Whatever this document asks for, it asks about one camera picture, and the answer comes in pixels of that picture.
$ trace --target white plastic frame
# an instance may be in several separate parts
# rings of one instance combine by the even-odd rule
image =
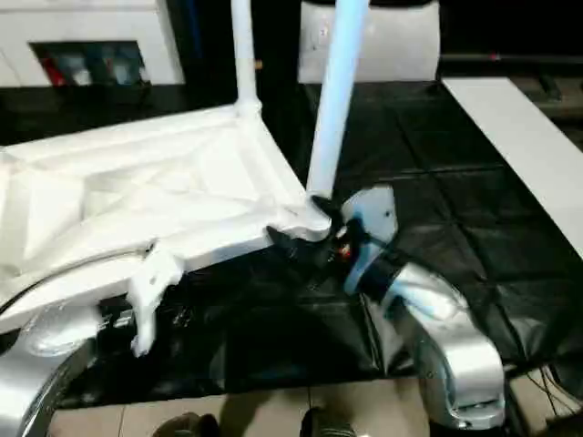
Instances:
[[[87,189],[87,182],[101,175],[144,163],[158,163],[166,158],[174,159],[171,162],[176,166],[181,160],[188,162],[186,157],[202,150],[201,153],[210,158],[201,161],[204,165],[200,171],[206,172],[214,184],[209,188],[210,196],[197,197],[197,201],[202,199],[202,204],[206,205],[204,210],[189,209],[188,202],[186,208],[176,209],[164,204],[161,211],[154,214],[155,218],[148,218],[148,215],[141,215],[141,209],[129,212],[122,209],[120,213],[114,202],[113,208],[105,208],[89,220],[73,223],[73,231],[70,227],[60,229],[57,222],[53,229],[55,235],[48,236],[49,249],[40,251],[37,247],[43,245],[38,241],[45,244],[48,231],[44,230],[44,234],[29,232],[35,234],[38,241],[31,237],[32,243],[27,242],[34,250],[30,249],[31,256],[23,256],[18,264],[20,274],[0,282],[0,302],[39,279],[52,279],[36,286],[0,317],[0,332],[22,326],[46,305],[68,300],[94,302],[127,292],[132,277],[143,263],[143,254],[139,251],[151,244],[175,257],[185,270],[194,270],[267,247],[269,241],[264,233],[267,225],[311,239],[326,234],[330,220],[311,207],[305,190],[261,119],[261,103],[255,86],[250,0],[232,0],[231,8],[239,90],[234,105],[33,141],[7,147],[0,155],[0,218],[3,205],[8,205],[3,198],[3,171],[5,195],[11,193],[14,186],[10,184],[15,180],[28,187],[27,182],[18,179],[23,171],[29,171],[30,178],[41,178],[41,181],[46,175],[49,178],[56,175],[63,179],[62,185],[66,187],[70,184],[76,187],[81,181]],[[238,164],[232,160],[234,156],[244,161],[247,176],[255,179],[252,185],[259,192],[251,193],[250,198],[246,196],[253,190],[245,191],[240,187],[242,179],[236,176]],[[29,175],[25,173],[23,178],[27,181]],[[35,197],[35,193],[26,189],[17,191],[28,199],[29,212],[40,211],[36,221],[50,222],[45,218],[47,212],[70,207],[70,201],[58,196],[59,184],[60,180],[56,183],[57,193],[54,196],[49,193],[47,196],[52,196],[49,199]],[[228,198],[226,192],[231,188],[241,191],[241,196]],[[139,189],[137,187],[131,194],[139,194]],[[191,193],[180,195],[187,196],[188,200]],[[144,201],[151,204],[149,198]],[[229,211],[225,217],[221,215],[222,209]],[[198,215],[203,213],[208,217],[198,221]],[[150,228],[144,226],[144,222],[149,223]],[[27,225],[38,227],[38,223],[31,223]],[[14,220],[8,226],[15,226]],[[11,235],[4,236],[5,241],[13,241]],[[84,260],[107,254],[112,258],[83,265]],[[80,267],[68,269],[79,264]],[[52,277],[63,271],[65,273]]]

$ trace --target black plastic sheet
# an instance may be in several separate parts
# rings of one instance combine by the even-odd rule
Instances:
[[[307,176],[319,88],[264,101]],[[580,351],[581,260],[445,89],[359,85],[334,196],[391,184],[395,246],[448,277],[504,362],[527,369]],[[103,356],[63,406],[152,401],[391,376],[367,306],[271,250],[195,272],[169,290],[149,356]]]

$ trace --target wire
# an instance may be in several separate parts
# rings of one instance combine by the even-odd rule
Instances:
[[[74,262],[74,263],[71,263],[70,265],[66,265],[66,266],[60,268],[59,270],[50,272],[46,276],[41,277],[38,280],[35,280],[32,284],[30,284],[30,285],[24,287],[22,290],[18,291],[12,298],[7,300],[4,304],[0,305],[0,316],[2,314],[4,314],[6,311],[8,311],[13,305],[15,305],[24,296],[26,296],[28,293],[30,293],[31,291],[36,289],[36,287],[38,287],[38,286],[40,286],[40,285],[42,285],[42,284],[44,284],[52,279],[55,279],[61,275],[64,275],[64,274],[66,274],[74,269],[77,269],[79,267],[84,267],[87,264],[98,263],[100,261],[105,261],[105,260],[110,260],[110,259],[115,259],[115,258],[122,258],[122,257],[130,256],[130,255],[138,255],[138,256],[141,255],[143,257],[146,257],[150,251],[151,251],[151,246],[147,246],[146,248],[137,248],[137,249],[124,250],[124,251],[115,251],[115,252],[110,252],[110,253],[105,254],[105,255],[98,255],[98,256],[95,256],[95,257],[90,258],[90,259],[84,259],[84,260],[79,261],[79,262]]]
[[[547,393],[548,401],[550,402],[550,406],[553,409],[553,413],[555,413],[555,417],[558,417],[557,407],[555,406],[555,403],[553,402],[553,398],[556,398],[557,396],[551,396],[550,390],[548,389],[547,377],[545,376],[545,373],[543,372],[542,369],[538,369],[538,371],[540,371],[540,376],[543,379],[543,385],[545,386],[545,392]]]
[[[540,385],[536,380],[533,379],[532,376],[530,376],[528,374],[527,374],[527,378],[529,378],[533,384],[535,384],[542,392],[544,392],[547,395],[548,401],[550,403],[551,408],[553,409],[553,413],[555,414],[555,416],[559,417],[559,414],[557,411],[557,406],[555,405],[555,401],[560,403],[562,406],[564,406],[566,409],[568,409],[571,413],[575,414],[576,411],[573,410],[569,405],[567,405],[566,402],[564,402],[562,399],[558,398],[557,395],[550,392],[550,390],[548,389],[547,380],[544,377],[542,370],[540,370],[540,371],[541,371],[541,374],[543,375],[543,383],[545,385],[544,387],[542,385]]]
[[[576,403],[579,407],[583,407],[583,402],[577,396],[572,395],[571,393],[566,391],[563,387],[558,385],[558,383],[555,381],[555,379],[553,378],[553,376],[550,373],[550,370],[548,368],[543,369],[543,371],[547,375],[547,380],[552,384],[553,387],[555,387],[557,390],[559,390],[561,393],[563,393],[565,396],[567,396],[570,400],[572,400],[574,403]]]

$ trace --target white panel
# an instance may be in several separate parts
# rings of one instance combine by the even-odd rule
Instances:
[[[176,84],[183,80],[174,56],[174,41],[162,32],[156,11],[0,15],[0,47],[23,86],[51,85],[28,45],[43,41],[137,41],[152,84]]]
[[[444,83],[583,258],[583,152],[508,79]]]
[[[302,2],[301,83],[321,83],[328,62],[335,8]],[[356,81],[433,80],[439,60],[439,3],[371,6]]]
[[[156,7],[156,0],[0,0],[0,11]]]
[[[0,50],[0,86],[20,86],[20,81],[18,80],[15,71],[8,64],[8,61],[6,60],[4,53],[2,53],[1,50]]]

